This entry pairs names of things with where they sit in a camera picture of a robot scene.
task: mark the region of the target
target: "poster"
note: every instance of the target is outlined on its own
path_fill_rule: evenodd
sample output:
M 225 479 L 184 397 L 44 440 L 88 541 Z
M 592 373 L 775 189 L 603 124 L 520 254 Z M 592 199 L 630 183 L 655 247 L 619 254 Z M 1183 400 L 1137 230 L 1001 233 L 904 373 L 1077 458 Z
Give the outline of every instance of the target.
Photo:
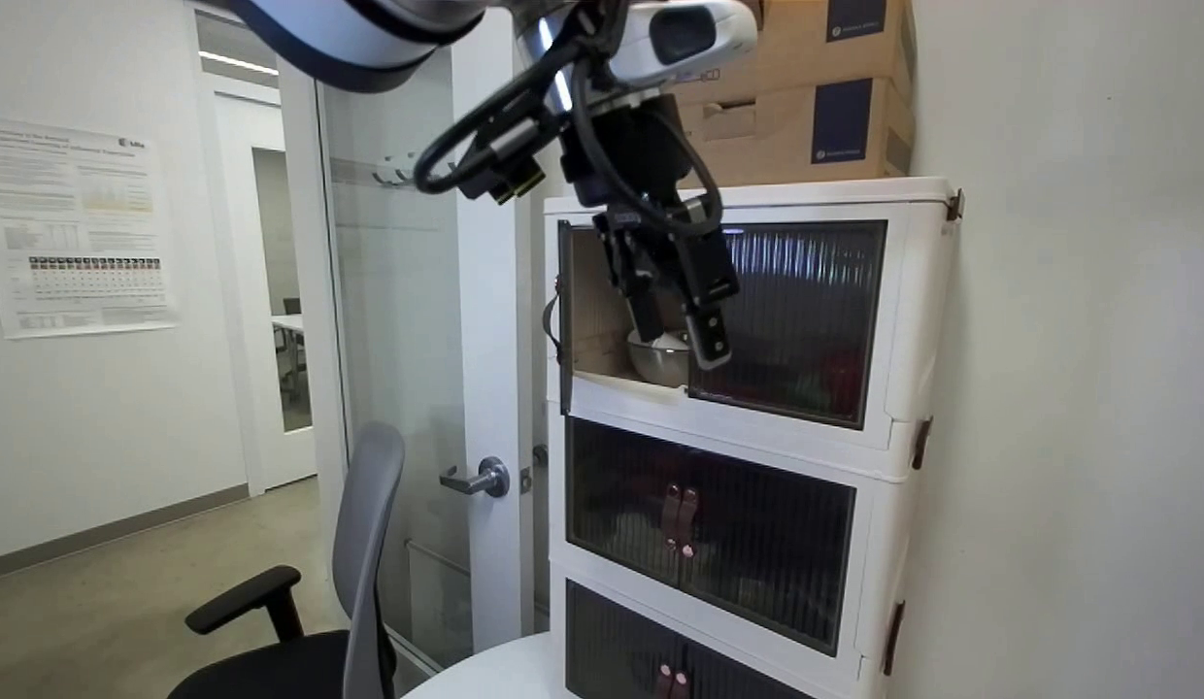
M 162 179 L 135 135 L 0 120 L 9 339 L 175 321 Z

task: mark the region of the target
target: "door handle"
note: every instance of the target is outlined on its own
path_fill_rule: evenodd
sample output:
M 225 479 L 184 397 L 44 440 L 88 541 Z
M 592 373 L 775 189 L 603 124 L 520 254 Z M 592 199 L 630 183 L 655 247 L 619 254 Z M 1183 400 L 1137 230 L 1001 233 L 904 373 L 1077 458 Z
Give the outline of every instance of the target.
M 449 467 L 440 472 L 440 487 L 467 493 L 467 497 L 474 497 L 474 493 L 505 497 L 511 489 L 511 479 L 498 458 L 487 458 L 476 467 L 476 479 L 467 479 L 467 472 L 460 472 L 460 467 Z

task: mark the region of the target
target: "cardboard box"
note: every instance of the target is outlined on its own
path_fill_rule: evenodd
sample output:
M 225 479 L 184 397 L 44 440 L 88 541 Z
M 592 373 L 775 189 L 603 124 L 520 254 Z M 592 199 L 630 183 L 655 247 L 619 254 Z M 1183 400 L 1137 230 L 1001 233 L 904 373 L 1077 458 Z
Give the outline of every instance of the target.
M 721 186 L 880 179 L 913 163 L 913 102 L 873 76 L 681 98 L 681 120 Z
M 841 76 L 913 93 L 907 0 L 761 0 L 757 50 L 676 93 L 707 102 Z

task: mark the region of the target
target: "white table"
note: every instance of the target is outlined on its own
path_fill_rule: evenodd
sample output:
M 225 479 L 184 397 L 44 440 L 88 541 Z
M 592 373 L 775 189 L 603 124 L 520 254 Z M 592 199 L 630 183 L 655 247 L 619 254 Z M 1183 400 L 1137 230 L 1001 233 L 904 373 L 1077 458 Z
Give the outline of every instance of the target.
M 554 645 L 546 632 L 498 645 L 469 655 L 403 699 L 561 699 L 554 691 Z

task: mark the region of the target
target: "glass door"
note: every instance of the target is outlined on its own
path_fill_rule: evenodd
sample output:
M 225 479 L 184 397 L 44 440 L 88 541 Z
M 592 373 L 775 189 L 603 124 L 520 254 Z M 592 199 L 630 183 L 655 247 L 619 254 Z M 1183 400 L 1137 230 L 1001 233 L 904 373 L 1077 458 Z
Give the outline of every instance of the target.
M 403 435 L 379 585 L 403 687 L 529 632 L 531 615 L 536 241 L 517 233 L 517 211 L 406 183 L 416 151 L 461 109 L 460 61 L 487 56 L 507 74 L 511 50 L 511 31 L 487 21 L 397 93 L 317 88 L 347 428 L 384 421 Z

